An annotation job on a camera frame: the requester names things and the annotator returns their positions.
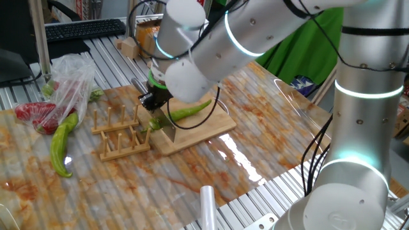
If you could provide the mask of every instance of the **black cable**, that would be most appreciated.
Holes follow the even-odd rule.
[[[209,24],[209,22],[206,22],[206,23],[203,23],[203,25],[200,26],[200,29],[199,29],[199,38],[200,38],[200,36],[201,36],[202,29],[205,27],[205,25],[208,25],[208,24]]]
[[[171,123],[172,123],[174,126],[180,128],[180,129],[182,129],[182,130],[190,130],[190,129],[193,129],[193,128],[197,128],[197,127],[201,126],[204,122],[206,122],[206,121],[209,119],[209,117],[212,115],[213,111],[214,111],[215,108],[216,108],[217,101],[219,100],[219,95],[220,95],[220,87],[217,87],[217,93],[216,93],[215,103],[213,104],[213,107],[212,107],[211,111],[209,112],[209,115],[207,115],[207,117],[206,117],[204,120],[202,120],[202,121],[201,121],[199,124],[197,124],[197,125],[194,125],[194,126],[191,126],[191,127],[182,127],[182,126],[176,124],[176,123],[173,121],[173,118],[172,118],[172,116],[171,116],[171,111],[170,111],[170,109],[169,109],[169,101],[167,101],[167,105],[166,105],[166,107],[167,107],[167,116],[169,117],[169,120],[171,121]]]
[[[305,157],[307,156],[308,151],[310,150],[311,146],[315,143],[315,141],[320,137],[321,133],[323,132],[323,128],[321,128],[321,130],[315,135],[314,139],[309,143],[308,147],[305,149],[305,151],[304,151],[304,153],[302,155],[302,158],[301,158],[301,178],[302,178],[302,185],[303,185],[304,195],[305,196],[307,195],[307,186],[305,184],[305,178],[304,178],[304,160],[305,160]]]
[[[241,7],[243,7],[245,4],[247,4],[250,0],[245,0],[240,6],[237,6],[235,9],[233,10],[229,10],[229,13],[233,13],[236,10],[240,9]]]
[[[312,89],[310,92],[308,92],[308,94],[306,94],[305,98],[308,98],[309,96],[311,96],[317,89],[320,89],[323,84],[324,84],[324,82],[322,82],[321,84],[315,86],[314,89]]]
[[[346,66],[349,66],[351,68],[357,68],[360,70],[371,70],[371,71],[375,71],[375,72],[388,72],[388,71],[397,71],[397,72],[404,72],[404,73],[408,73],[408,69],[406,68],[389,68],[389,69],[385,69],[385,70],[376,70],[374,68],[370,68],[370,67],[361,67],[361,66],[353,66],[348,64],[347,62],[345,62],[345,60],[343,59],[343,57],[341,56],[341,54],[339,53],[337,47],[334,45],[334,43],[332,42],[332,40],[330,39],[330,37],[328,36],[328,34],[325,32],[325,30],[321,27],[321,25],[315,20],[315,18],[318,15],[321,15],[320,13],[318,15],[313,15],[311,14],[307,7],[305,7],[304,3],[301,0],[298,0],[302,6],[302,8],[305,10],[305,12],[311,17],[311,20],[313,20],[313,22],[318,26],[318,29],[320,29],[320,31],[323,33],[323,35],[325,36],[325,38],[328,40],[328,42],[330,43],[331,47],[335,50],[335,52],[337,53],[337,56],[339,58],[339,60]]]
[[[210,33],[210,31],[211,31],[211,30],[213,29],[213,27],[218,23],[218,21],[219,21],[221,18],[223,18],[223,16],[224,16],[224,14],[226,13],[226,11],[229,11],[229,9],[230,9],[231,7],[233,7],[238,1],[239,1],[239,0],[232,0],[232,1],[230,1],[225,7],[223,7],[223,9],[222,9],[220,12],[217,13],[216,19],[213,20],[213,21],[211,21],[211,22],[209,22],[209,25],[208,25],[208,26],[206,27],[206,29],[203,31],[203,34],[199,37],[199,39],[192,45],[192,47],[190,48],[190,51],[194,50],[194,49],[196,48],[196,46],[199,45],[199,43],[203,40],[203,38],[204,38],[208,33]],[[147,55],[149,55],[149,56],[151,56],[151,57],[153,57],[153,58],[155,58],[155,59],[157,59],[157,60],[161,60],[161,61],[175,60],[175,59],[182,58],[183,56],[186,56],[187,54],[189,54],[189,50],[186,50],[184,53],[179,54],[179,55],[177,55],[177,56],[173,56],[173,57],[158,57],[158,56],[155,56],[155,55],[149,53],[146,49],[144,49],[144,48],[142,47],[141,44],[139,44],[139,43],[137,42],[137,40],[136,40],[136,38],[135,38],[135,36],[134,36],[134,28],[131,28],[131,18],[132,18],[131,15],[134,14],[135,10],[136,10],[138,7],[140,7],[140,5],[142,5],[142,4],[144,4],[144,3],[149,3],[149,2],[156,2],[156,3],[159,3],[159,4],[164,4],[164,5],[166,5],[166,3],[163,2],[163,1],[161,1],[161,0],[144,0],[144,1],[140,1],[138,4],[136,4],[136,5],[132,8],[132,10],[131,10],[131,12],[129,13],[129,16],[128,16],[128,30],[130,31],[130,37],[134,39],[136,45],[137,45],[145,54],[147,54]]]
[[[4,83],[0,84],[0,88],[11,87],[11,86],[23,86],[23,85],[29,84],[30,82],[33,82],[33,81],[39,79],[41,76],[42,76],[42,72],[40,70],[40,72],[38,73],[38,75],[34,79],[25,80],[25,81],[22,81],[22,82],[4,82]]]
[[[320,169],[318,170],[318,174],[317,174],[317,177],[320,175],[320,173],[321,173],[321,169],[322,169],[322,167],[324,166],[324,162],[325,162],[325,159],[327,159],[327,156],[328,156],[328,152],[325,154],[325,156],[324,156],[324,159],[322,160],[322,164],[320,165]]]
[[[325,123],[325,125],[322,127],[322,129],[321,129],[321,130],[322,130],[321,136],[320,136],[320,138],[318,139],[318,142],[317,142],[317,145],[316,145],[316,147],[315,147],[313,156],[311,157],[311,163],[310,163],[310,166],[309,166],[309,173],[308,173],[308,179],[307,179],[307,195],[308,195],[308,194],[311,192],[311,190],[313,189],[313,179],[314,179],[314,171],[313,171],[313,168],[314,168],[315,156],[316,156],[316,154],[317,154],[317,152],[318,152],[318,149],[319,149],[320,146],[321,146],[321,142],[322,142],[322,140],[323,140],[323,138],[324,138],[324,136],[325,136],[325,132],[327,131],[328,127],[329,127],[330,124],[331,124],[332,118],[333,118],[333,116],[331,116],[330,119],[328,119],[328,121],[327,121],[327,122]]]
[[[311,182],[309,182],[309,181],[307,182],[307,195],[310,194],[310,193],[313,191],[314,173],[316,172],[317,167],[318,167],[318,164],[321,162],[321,159],[324,158],[324,157],[327,157],[328,150],[330,149],[330,145],[331,145],[331,144],[329,144],[329,145],[324,149],[324,151],[322,152],[322,154],[320,155],[320,157],[318,157],[317,162],[314,164],[314,167],[313,167],[312,171],[309,172],[309,174],[308,174],[308,179],[310,178],[310,175],[311,175]]]
[[[403,229],[403,227],[405,226],[405,224],[408,222],[408,219],[409,219],[409,215],[406,216],[406,218],[405,218],[405,220],[403,221],[403,223],[402,223],[401,227],[399,228],[399,230],[402,230],[402,229]]]

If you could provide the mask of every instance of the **knife blade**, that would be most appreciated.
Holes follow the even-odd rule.
[[[142,94],[145,95],[148,93],[148,90],[146,89],[145,85],[146,82],[141,82],[136,78],[133,78],[131,80],[131,83],[135,86],[135,88]],[[176,136],[176,128],[172,124],[172,122],[169,120],[169,118],[165,115],[164,111],[162,109],[155,109],[154,111],[149,111],[152,118],[159,119],[160,126],[162,127],[162,130],[164,133],[167,135],[167,137],[174,142],[174,138]]]
[[[154,111],[151,111],[150,113],[151,113],[152,118],[159,119],[162,130],[167,135],[167,137],[172,142],[174,142],[174,138],[176,136],[176,128],[172,124],[171,120],[169,120],[169,118],[165,115],[164,111],[162,111],[162,109],[155,109]]]

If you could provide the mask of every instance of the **green cloth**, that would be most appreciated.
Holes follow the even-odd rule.
[[[316,20],[338,48],[343,8],[325,10]],[[256,61],[287,84],[297,75],[321,84],[337,64],[337,54],[318,26],[309,20]]]

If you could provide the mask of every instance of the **green chili pepper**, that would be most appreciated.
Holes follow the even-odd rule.
[[[78,124],[78,114],[75,112],[60,124],[52,136],[51,147],[50,147],[50,159],[53,168],[60,176],[69,178],[72,176],[72,172],[68,173],[65,165],[65,146],[68,139],[68,134],[75,128]]]
[[[212,100],[209,100],[209,101],[207,101],[207,102],[205,102],[205,103],[203,103],[201,105],[195,106],[195,107],[180,109],[178,111],[171,112],[172,120],[173,121],[178,121],[178,120],[180,120],[182,118],[186,118],[188,116],[195,115],[199,111],[201,111],[202,109],[204,109],[208,105],[210,105],[211,102],[212,102]],[[149,119],[150,128],[152,130],[160,130],[162,128],[162,126],[160,125],[161,122],[162,122],[162,119],[163,118],[151,118],[151,119]],[[146,131],[148,131],[148,128],[144,129],[142,131],[142,133],[146,132]]]

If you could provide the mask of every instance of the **desk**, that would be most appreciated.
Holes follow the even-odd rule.
[[[100,138],[89,134],[92,110],[135,103],[136,90],[127,85],[148,74],[146,60],[123,57],[115,39],[85,41],[91,51],[82,55],[95,60],[95,82],[107,89],[107,98],[89,105],[82,126],[69,138],[66,166],[74,172],[72,178],[59,177],[52,169],[47,152],[51,136],[19,123],[12,111],[0,113],[0,203],[20,227],[201,229],[198,192],[212,185],[220,207],[219,229],[237,230],[267,213],[277,219],[302,196],[297,165],[329,114],[256,63],[223,82],[220,100],[238,124],[234,130],[170,157],[153,149],[101,163],[95,155]],[[1,108],[41,101],[44,84],[39,79],[0,89]],[[323,145],[329,140],[327,136]],[[387,212],[383,229],[397,229],[400,222]]]

